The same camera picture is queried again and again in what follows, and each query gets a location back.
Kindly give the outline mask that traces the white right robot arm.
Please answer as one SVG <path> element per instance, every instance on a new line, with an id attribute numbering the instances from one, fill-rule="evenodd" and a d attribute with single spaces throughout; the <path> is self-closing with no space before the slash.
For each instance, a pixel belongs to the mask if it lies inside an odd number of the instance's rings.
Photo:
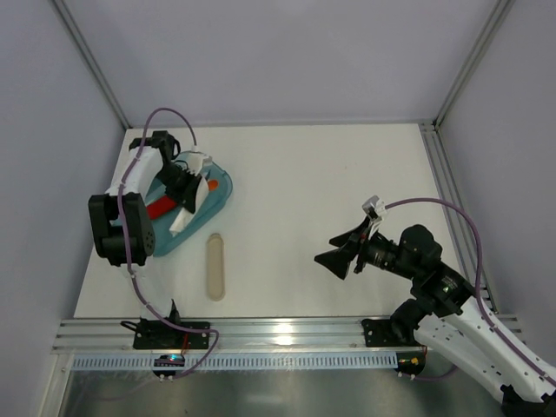
<path id="1" fill-rule="evenodd" d="M 406 278 L 411 298 L 389 318 L 406 344 L 432 348 L 477 381 L 505 416 L 553 416 L 555 368 L 526 347 L 475 296 L 470 282 L 441 260 L 442 247 L 424 226 L 406 228 L 398 242 L 365 219 L 330 240 L 314 260 L 340 279 L 367 265 Z"/>

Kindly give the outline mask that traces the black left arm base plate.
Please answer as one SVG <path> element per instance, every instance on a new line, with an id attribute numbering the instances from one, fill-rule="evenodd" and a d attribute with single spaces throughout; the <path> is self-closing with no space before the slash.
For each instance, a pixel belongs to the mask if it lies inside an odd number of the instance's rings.
<path id="1" fill-rule="evenodd" d="M 148 321 L 144 318 L 140 318 L 138 322 L 121 321 L 120 325 L 134 333 L 133 349 L 135 350 L 206 350 L 209 348 L 208 337 L 211 326 L 208 321 L 183 320 L 174 302 L 172 302 L 172 308 L 166 320 L 177 326 L 201 330 L 201 332 L 183 332 L 181 330 L 171 328 L 161 321 Z"/>

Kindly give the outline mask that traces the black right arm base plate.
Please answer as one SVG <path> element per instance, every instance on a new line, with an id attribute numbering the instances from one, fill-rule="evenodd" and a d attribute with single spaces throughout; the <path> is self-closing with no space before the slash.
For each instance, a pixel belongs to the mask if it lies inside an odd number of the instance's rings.
<path id="1" fill-rule="evenodd" d="M 387 319 L 363 319 L 361 326 L 367 348 L 418 347 L 414 330 L 426 316 L 415 299 L 403 302 Z"/>

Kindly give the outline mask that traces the white paper napkin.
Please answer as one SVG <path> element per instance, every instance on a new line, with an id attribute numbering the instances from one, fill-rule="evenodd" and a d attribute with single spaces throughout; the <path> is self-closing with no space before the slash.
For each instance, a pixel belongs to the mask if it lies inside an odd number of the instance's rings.
<path id="1" fill-rule="evenodd" d="M 194 220 L 209 195 L 209 181 L 202 173 L 212 164 L 212 158 L 202 152 L 188 152 L 182 168 L 168 196 L 181 208 L 169 227 L 173 237 L 178 236 Z"/>

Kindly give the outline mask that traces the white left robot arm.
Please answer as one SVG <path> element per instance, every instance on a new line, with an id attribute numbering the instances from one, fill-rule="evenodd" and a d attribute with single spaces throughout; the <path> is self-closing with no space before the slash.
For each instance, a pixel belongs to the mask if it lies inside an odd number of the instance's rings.
<path id="1" fill-rule="evenodd" d="M 124 171 L 104 193 L 89 198 L 88 210 L 96 252 L 128 279 L 147 314 L 140 322 L 155 319 L 174 331 L 195 334 L 195 329 L 181 325 L 175 302 L 162 283 L 146 274 L 156 249 L 156 233 L 145 204 L 152 182 L 159 181 L 179 208 L 169 227 L 173 236 L 195 219 L 209 195 L 208 180 L 202 174 L 208 157 L 194 145 L 185 161 L 178 162 L 180 150 L 180 143 L 167 130 L 133 139 Z"/>

